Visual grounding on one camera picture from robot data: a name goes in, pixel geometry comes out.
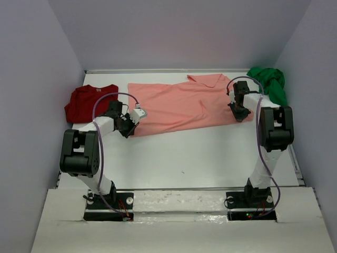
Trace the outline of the pink t-shirt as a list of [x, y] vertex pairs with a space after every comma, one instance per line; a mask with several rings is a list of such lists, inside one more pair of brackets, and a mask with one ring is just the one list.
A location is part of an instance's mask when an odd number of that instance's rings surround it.
[[229, 78], [223, 74], [188, 75], [178, 84], [128, 84], [147, 112], [135, 137], [236, 124], [226, 95]]

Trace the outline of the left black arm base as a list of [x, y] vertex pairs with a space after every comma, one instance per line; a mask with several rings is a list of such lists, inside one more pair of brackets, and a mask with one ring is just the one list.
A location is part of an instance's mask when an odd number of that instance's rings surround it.
[[104, 195], [94, 194], [91, 190], [82, 196], [85, 201], [83, 219], [85, 221], [133, 221], [134, 193], [130, 191], [116, 191]]

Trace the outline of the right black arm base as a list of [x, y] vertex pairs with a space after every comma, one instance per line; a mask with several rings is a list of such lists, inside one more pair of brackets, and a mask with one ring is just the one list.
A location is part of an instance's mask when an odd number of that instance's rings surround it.
[[253, 187], [249, 179], [243, 191], [226, 193], [224, 206], [229, 221], [277, 220], [271, 188]]

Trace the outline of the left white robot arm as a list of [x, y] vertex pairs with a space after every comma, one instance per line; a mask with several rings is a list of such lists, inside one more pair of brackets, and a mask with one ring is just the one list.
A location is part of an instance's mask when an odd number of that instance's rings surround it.
[[92, 196], [84, 198], [90, 204], [101, 201], [114, 211], [117, 192], [114, 182], [104, 175], [103, 137], [118, 131], [128, 138], [147, 117], [138, 104], [130, 113], [124, 114], [122, 108], [122, 102], [111, 101], [107, 110], [95, 116], [91, 123], [78, 130], [66, 130], [60, 157], [61, 172], [79, 179], [90, 189]]

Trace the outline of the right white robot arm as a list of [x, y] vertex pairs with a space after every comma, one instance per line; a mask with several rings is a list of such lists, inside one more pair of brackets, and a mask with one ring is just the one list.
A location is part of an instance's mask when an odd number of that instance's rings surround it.
[[233, 83], [233, 90], [228, 90], [227, 95], [237, 122], [254, 112], [259, 153], [244, 190], [226, 194], [228, 208], [253, 208], [260, 203], [270, 207], [273, 203], [270, 186], [277, 161], [294, 140], [292, 109], [269, 101], [258, 91], [251, 91], [247, 81]]

